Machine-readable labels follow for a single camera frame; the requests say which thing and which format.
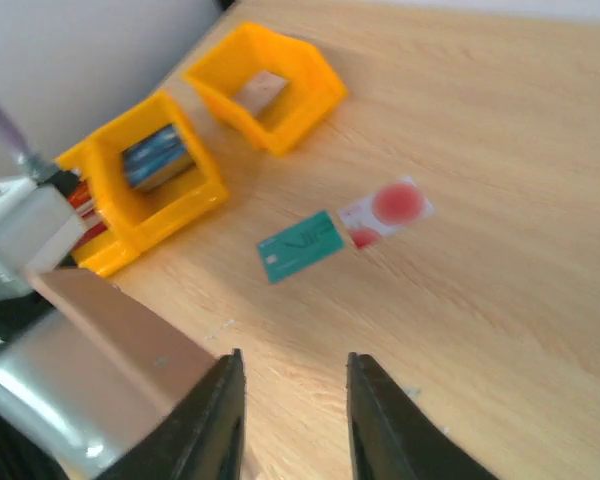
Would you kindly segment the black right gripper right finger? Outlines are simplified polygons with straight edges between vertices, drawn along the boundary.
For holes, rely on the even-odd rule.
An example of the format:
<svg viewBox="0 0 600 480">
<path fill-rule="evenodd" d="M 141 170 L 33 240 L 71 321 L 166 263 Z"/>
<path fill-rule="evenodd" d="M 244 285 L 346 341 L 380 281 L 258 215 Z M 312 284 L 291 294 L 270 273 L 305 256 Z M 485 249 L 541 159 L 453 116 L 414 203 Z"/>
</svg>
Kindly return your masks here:
<svg viewBox="0 0 600 480">
<path fill-rule="evenodd" d="M 369 354 L 350 353 L 347 413 L 355 479 L 493 479 Z"/>
</svg>

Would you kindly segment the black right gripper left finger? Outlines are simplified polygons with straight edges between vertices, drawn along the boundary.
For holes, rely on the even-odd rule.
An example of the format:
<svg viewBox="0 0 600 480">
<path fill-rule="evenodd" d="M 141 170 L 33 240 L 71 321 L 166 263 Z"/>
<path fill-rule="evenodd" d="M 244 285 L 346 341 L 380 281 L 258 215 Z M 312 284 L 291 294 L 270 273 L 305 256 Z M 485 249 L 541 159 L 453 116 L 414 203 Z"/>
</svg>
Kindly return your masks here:
<svg viewBox="0 0 600 480">
<path fill-rule="evenodd" d="M 101 480 L 238 479 L 245 447 L 242 352 L 220 357 L 144 440 Z"/>
</svg>

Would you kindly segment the pink card holder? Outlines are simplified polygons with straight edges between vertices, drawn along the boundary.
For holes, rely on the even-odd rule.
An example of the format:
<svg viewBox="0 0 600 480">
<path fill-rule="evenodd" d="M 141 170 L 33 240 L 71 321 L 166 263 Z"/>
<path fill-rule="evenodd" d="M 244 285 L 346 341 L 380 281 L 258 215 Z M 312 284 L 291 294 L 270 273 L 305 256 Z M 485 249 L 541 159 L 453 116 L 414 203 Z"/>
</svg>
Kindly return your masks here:
<svg viewBox="0 0 600 480">
<path fill-rule="evenodd" d="M 0 352 L 0 416 L 72 479 L 94 479 L 151 433 L 214 356 L 108 280 L 31 274 L 52 309 Z"/>
</svg>

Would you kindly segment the teal credit card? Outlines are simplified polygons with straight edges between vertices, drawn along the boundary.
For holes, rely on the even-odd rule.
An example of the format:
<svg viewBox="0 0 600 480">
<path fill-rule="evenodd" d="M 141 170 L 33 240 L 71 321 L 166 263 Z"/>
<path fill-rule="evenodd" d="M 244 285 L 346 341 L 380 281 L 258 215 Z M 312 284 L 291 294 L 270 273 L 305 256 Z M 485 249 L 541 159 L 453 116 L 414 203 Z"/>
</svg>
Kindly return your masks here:
<svg viewBox="0 0 600 480">
<path fill-rule="evenodd" d="M 257 244 L 267 278 L 276 284 L 343 249 L 331 216 L 320 211 Z"/>
</svg>

